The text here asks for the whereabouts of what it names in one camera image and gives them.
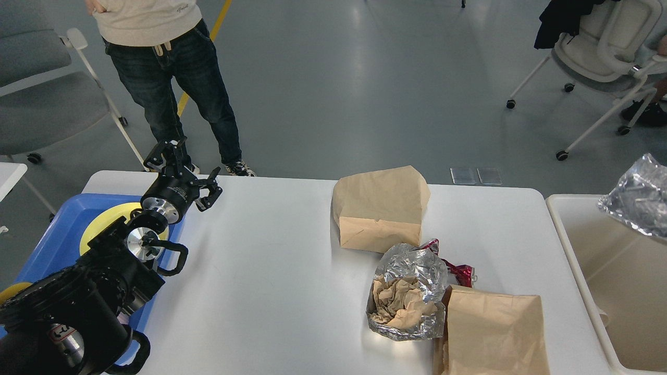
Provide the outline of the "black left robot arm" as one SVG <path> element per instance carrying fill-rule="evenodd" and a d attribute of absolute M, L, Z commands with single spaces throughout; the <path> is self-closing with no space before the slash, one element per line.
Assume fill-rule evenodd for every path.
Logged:
<path fill-rule="evenodd" d="M 2 374 L 136 374 L 148 338 L 119 320 L 143 308 L 179 274 L 185 245 L 161 240 L 191 204 L 209 209 L 222 189 L 215 168 L 198 178 L 184 159 L 186 137 L 160 142 L 144 165 L 158 176 L 129 219 L 115 219 L 73 266 L 21 288 L 2 303 Z"/>

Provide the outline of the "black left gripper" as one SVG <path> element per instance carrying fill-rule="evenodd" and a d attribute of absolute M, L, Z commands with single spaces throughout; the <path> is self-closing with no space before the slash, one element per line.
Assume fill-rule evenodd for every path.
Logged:
<path fill-rule="evenodd" d="M 158 142 L 143 162 L 143 166 L 156 171 L 157 175 L 141 198 L 141 209 L 156 211 L 167 224 L 179 223 L 193 202 L 199 211 L 208 210 L 223 192 L 216 180 L 220 167 L 206 179 L 188 176 L 183 162 L 185 142 L 186 139 Z M 207 189 L 209 194 L 200 196 L 200 189 Z"/>

